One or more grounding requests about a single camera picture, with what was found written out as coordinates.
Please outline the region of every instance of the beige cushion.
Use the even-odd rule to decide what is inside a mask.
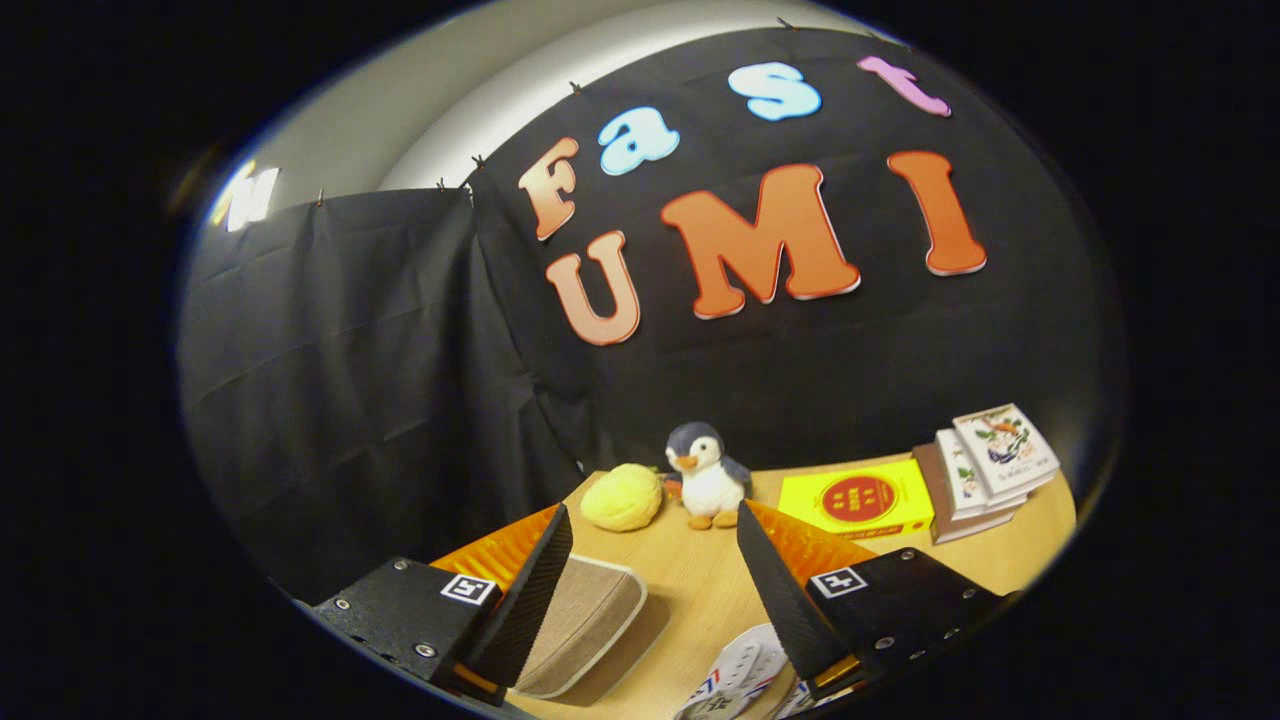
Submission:
[[[570,555],[515,688],[556,697],[573,687],[635,620],[648,588],[630,568]]]

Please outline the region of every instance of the white wall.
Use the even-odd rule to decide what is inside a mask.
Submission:
[[[797,27],[883,33],[805,0],[686,0],[621,14],[579,29],[512,63],[461,97],[383,179],[379,190],[457,187],[520,128],[572,92],[667,47],[739,29]]]
[[[576,29],[662,0],[500,0],[340,68],[265,128],[255,172],[280,168],[269,211],[371,192],[449,108],[512,63]]]

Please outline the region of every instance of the stuffed penguin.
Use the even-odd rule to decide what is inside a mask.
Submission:
[[[724,441],[707,423],[686,423],[667,438],[667,461],[681,475],[689,527],[737,525],[737,505],[751,496],[751,471],[724,455]]]

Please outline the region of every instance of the yellow ball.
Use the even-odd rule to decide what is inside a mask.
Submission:
[[[643,528],[662,506],[658,474],[644,465],[618,465],[582,495],[582,516],[605,530],[626,532]]]

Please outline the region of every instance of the white book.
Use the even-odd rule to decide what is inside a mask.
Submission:
[[[1027,495],[1019,495],[1004,502],[988,502],[987,512],[996,512],[998,510],[1012,510],[1014,507],[1024,505],[1025,502],[1027,502]]]
[[[973,460],[987,502],[1024,496],[1053,479],[1057,456],[1030,419],[1009,404],[952,420]]]
[[[993,512],[998,509],[988,507],[991,502],[987,491],[978,479],[978,470],[974,468],[969,451],[960,442],[960,436],[955,430],[938,430],[938,452],[942,454],[942,464],[947,469],[947,487],[951,489],[952,520],[966,520]]]
[[[943,529],[942,525],[934,519],[933,527],[929,528],[933,536],[933,544],[942,544],[945,542],[951,542],[954,539],[960,539],[969,537],[972,534],[980,533],[983,530],[989,530],[992,528],[1004,525],[1005,523],[1014,519],[1014,511],[1005,512],[1002,515],[993,515],[991,518],[974,520],[973,524],[959,523],[959,527],[951,527]]]

